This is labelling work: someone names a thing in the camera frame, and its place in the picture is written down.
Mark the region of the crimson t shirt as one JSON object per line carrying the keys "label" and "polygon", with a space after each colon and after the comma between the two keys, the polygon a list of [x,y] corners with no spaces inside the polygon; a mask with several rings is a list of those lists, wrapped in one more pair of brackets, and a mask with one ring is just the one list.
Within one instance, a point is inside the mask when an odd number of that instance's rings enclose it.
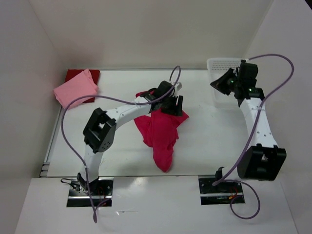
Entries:
{"label": "crimson t shirt", "polygon": [[174,145],[179,139],[177,128],[188,118],[185,112],[182,116],[173,116],[157,110],[149,116],[143,115],[134,119],[143,142],[153,149],[156,166],[165,173],[171,168]]}

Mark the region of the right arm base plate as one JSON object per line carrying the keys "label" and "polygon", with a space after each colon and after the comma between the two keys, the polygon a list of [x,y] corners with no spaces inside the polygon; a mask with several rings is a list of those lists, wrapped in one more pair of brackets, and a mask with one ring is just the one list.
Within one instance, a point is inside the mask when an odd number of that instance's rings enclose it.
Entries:
{"label": "right arm base plate", "polygon": [[242,186],[233,182],[223,182],[213,186],[215,178],[199,177],[199,191],[201,205],[223,205],[230,204],[244,204],[244,194]]}

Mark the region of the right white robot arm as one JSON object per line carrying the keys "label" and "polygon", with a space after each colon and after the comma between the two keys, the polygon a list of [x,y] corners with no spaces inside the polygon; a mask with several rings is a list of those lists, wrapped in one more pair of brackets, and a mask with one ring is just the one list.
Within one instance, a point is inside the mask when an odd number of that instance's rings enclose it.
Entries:
{"label": "right white robot arm", "polygon": [[225,95],[234,93],[249,134],[234,166],[225,175],[214,179],[213,186],[220,192],[231,186],[228,176],[233,170],[237,170],[238,177],[243,180],[274,181],[287,156],[271,132],[263,90],[255,86],[257,73],[257,68],[230,68],[211,82],[213,88]]}

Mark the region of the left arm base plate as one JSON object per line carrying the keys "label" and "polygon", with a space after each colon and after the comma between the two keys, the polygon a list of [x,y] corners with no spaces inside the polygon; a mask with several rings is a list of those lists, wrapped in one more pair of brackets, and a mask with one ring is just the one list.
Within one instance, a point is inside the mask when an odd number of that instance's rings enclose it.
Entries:
{"label": "left arm base plate", "polygon": [[[77,179],[62,178],[61,182],[69,185],[66,207],[91,207],[88,193]],[[96,187],[91,191],[91,197],[95,207],[112,206],[113,182],[114,179],[112,177],[99,178]]]}

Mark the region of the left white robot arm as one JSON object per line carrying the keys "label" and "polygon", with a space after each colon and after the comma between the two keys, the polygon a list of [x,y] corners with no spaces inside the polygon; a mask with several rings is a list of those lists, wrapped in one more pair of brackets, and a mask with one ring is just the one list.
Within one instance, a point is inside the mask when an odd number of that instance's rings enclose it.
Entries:
{"label": "left white robot arm", "polygon": [[84,130],[85,155],[81,171],[77,175],[80,189],[87,195],[97,190],[98,171],[103,153],[112,145],[116,130],[137,117],[147,116],[158,110],[173,117],[182,116],[183,96],[169,94],[156,101],[151,92],[143,92],[130,104],[107,111],[97,108],[91,114]]}

